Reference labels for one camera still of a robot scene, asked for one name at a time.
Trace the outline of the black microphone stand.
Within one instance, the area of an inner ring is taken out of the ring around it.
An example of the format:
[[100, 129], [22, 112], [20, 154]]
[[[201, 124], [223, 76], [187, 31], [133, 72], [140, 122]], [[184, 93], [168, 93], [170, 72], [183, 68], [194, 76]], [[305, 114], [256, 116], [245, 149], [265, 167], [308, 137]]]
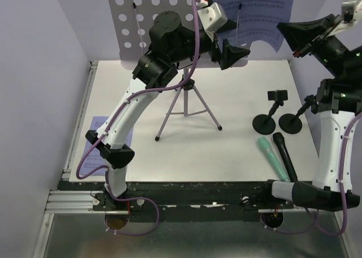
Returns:
[[288, 134], [298, 134], [302, 127], [302, 121], [300, 116], [304, 114], [308, 109], [312, 114], [318, 113], [318, 103], [315, 95], [309, 95], [304, 99], [305, 103], [299, 108], [296, 114], [284, 114], [280, 117], [278, 123], [282, 131]]
[[283, 106], [284, 102], [288, 100], [288, 91], [268, 91], [268, 100], [274, 102], [268, 114], [259, 114], [255, 116], [252, 121], [253, 129], [261, 135], [270, 135], [274, 132], [276, 123], [272, 116], [275, 114], [277, 109]]

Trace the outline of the silver tripod music stand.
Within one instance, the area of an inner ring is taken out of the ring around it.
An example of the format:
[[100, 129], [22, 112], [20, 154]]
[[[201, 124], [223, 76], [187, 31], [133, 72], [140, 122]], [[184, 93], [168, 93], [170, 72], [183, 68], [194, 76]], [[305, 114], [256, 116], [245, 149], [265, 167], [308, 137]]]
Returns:
[[[179, 14], [183, 26], [194, 29], [193, 12], [197, 10], [196, 0], [109, 0], [109, 5], [120, 59], [134, 60], [136, 65], [149, 49], [149, 29], [158, 14], [174, 11]], [[193, 84], [191, 78], [174, 91], [180, 92]]]

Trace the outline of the black microphone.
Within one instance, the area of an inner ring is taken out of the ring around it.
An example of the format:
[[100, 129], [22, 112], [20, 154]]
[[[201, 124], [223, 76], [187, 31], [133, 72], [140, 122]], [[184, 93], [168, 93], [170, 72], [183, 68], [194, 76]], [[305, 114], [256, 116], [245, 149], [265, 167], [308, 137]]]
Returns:
[[273, 142], [278, 148], [279, 154], [282, 158], [286, 171], [291, 182], [297, 182], [298, 176], [292, 164], [291, 157], [286, 147], [285, 138], [280, 132], [276, 132], [272, 136]]

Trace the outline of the green toy microphone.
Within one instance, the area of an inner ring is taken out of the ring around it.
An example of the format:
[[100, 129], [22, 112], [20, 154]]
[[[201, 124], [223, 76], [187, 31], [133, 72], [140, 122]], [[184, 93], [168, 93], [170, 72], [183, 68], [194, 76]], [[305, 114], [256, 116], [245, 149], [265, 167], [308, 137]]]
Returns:
[[260, 137], [257, 139], [257, 145], [266, 157], [268, 163], [271, 165], [273, 170], [275, 171], [276, 175], [278, 176], [279, 180], [284, 182], [289, 182], [289, 177], [286, 173], [286, 170], [280, 163], [279, 159], [275, 155], [272, 146], [270, 145], [269, 141], [265, 137]]

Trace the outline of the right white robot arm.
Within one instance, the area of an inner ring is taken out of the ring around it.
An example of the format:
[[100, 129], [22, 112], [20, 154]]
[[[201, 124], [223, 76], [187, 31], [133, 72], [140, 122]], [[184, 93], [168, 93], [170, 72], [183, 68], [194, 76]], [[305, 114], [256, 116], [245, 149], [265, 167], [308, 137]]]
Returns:
[[296, 206], [337, 212], [356, 208], [360, 196], [352, 192], [350, 162], [354, 130], [361, 117], [361, 47], [349, 50], [335, 36], [351, 28], [352, 19], [330, 14], [301, 23], [279, 23], [294, 57], [313, 55], [331, 74], [315, 96], [321, 121], [318, 166], [311, 183], [269, 180], [261, 204], [273, 208], [282, 200]]

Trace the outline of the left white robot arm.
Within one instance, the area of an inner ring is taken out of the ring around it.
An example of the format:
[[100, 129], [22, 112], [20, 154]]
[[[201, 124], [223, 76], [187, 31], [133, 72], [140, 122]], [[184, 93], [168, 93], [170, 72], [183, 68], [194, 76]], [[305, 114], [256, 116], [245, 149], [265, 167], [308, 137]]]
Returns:
[[126, 139], [144, 110], [162, 92], [178, 89], [190, 81], [200, 55], [209, 53], [221, 70], [234, 65], [250, 51], [232, 46], [227, 39], [218, 46], [217, 34], [232, 31], [237, 23], [223, 12], [207, 7], [193, 12], [194, 29], [182, 25], [174, 11], [156, 16], [149, 29], [148, 51], [139, 59], [129, 86], [111, 116], [97, 130], [88, 130], [89, 149], [99, 151], [106, 170], [106, 203], [113, 210], [125, 205], [127, 165], [135, 152]]

